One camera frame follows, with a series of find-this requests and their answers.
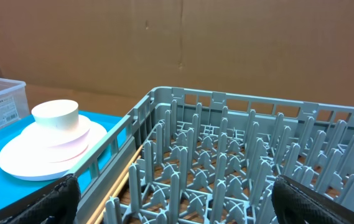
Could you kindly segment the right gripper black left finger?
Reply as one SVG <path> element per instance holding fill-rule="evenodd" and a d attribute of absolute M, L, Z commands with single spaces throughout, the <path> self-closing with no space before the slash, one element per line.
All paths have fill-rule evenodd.
<path fill-rule="evenodd" d="M 73 223 L 80 199 L 78 177 L 67 174 L 0 209 L 0 224 Z"/>

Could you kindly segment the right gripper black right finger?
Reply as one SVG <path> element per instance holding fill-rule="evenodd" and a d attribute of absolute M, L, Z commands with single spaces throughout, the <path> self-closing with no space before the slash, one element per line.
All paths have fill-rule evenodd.
<path fill-rule="evenodd" d="M 354 212 L 295 180 L 279 175 L 271 195 L 279 224 L 354 224 Z"/>

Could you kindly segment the white cup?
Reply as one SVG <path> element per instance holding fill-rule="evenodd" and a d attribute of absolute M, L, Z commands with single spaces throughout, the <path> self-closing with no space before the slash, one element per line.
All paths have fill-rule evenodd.
<path fill-rule="evenodd" d="M 43 128 L 66 130 L 78 124 L 78 103 L 73 100 L 47 101 L 35 106 L 31 113 Z"/>

